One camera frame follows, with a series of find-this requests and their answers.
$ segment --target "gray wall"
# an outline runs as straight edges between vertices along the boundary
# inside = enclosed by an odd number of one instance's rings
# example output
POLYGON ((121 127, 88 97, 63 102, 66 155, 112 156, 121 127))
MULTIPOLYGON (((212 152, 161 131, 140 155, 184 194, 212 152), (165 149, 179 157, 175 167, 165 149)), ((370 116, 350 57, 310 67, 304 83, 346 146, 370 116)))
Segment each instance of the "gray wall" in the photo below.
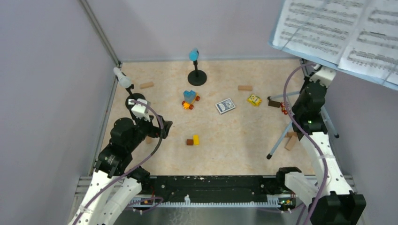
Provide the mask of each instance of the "gray wall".
POLYGON ((62 225, 114 65, 77 0, 8 0, 0 11, 0 224, 62 225))
POLYGON ((267 42, 282 0, 88 0, 121 61, 292 58, 267 42))
POLYGON ((338 73, 326 108, 340 138, 332 144, 346 174, 367 201, 372 224, 396 224, 398 91, 338 73))

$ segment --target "open book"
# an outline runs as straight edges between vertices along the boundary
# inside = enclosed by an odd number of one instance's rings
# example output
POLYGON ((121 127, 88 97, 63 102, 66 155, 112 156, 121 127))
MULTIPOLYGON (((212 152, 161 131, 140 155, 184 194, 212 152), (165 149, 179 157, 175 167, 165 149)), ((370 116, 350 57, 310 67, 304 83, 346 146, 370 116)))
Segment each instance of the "open book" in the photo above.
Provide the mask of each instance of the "open book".
POLYGON ((398 0, 285 0, 269 43, 398 89, 398 0))

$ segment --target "microphone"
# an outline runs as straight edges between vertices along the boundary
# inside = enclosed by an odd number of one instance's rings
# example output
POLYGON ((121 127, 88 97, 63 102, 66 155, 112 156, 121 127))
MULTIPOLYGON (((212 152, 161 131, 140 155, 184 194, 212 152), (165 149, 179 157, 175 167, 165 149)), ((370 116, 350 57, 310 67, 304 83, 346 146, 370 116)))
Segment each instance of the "microphone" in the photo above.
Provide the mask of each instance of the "microphone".
POLYGON ((117 76, 120 86, 123 88, 129 88, 131 86, 131 79, 126 77, 119 68, 113 68, 113 73, 117 76))

